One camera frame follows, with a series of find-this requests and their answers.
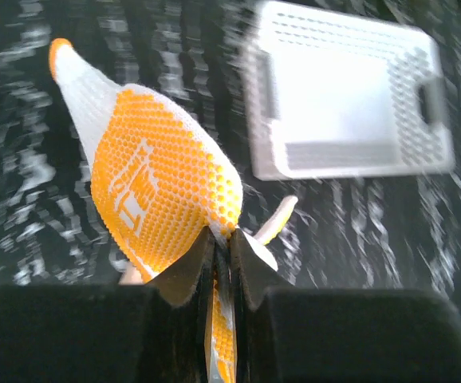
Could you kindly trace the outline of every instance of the white object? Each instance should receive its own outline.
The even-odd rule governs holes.
[[[254,174],[449,172],[442,78],[438,46],[422,30],[261,2],[242,48]]]

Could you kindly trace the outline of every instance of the black tabletop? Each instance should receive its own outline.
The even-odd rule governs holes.
[[[115,81],[152,87],[198,118],[242,176],[241,227],[255,232],[282,197],[299,197],[269,245],[287,280],[320,288],[433,289],[461,306],[457,2],[397,0],[390,8],[383,0],[305,2],[370,18],[395,15],[436,39],[455,171],[290,182],[262,182],[251,173],[237,52],[254,3],[0,0],[0,284],[114,283],[126,265],[91,200],[87,163],[49,74],[49,43],[63,37]]]

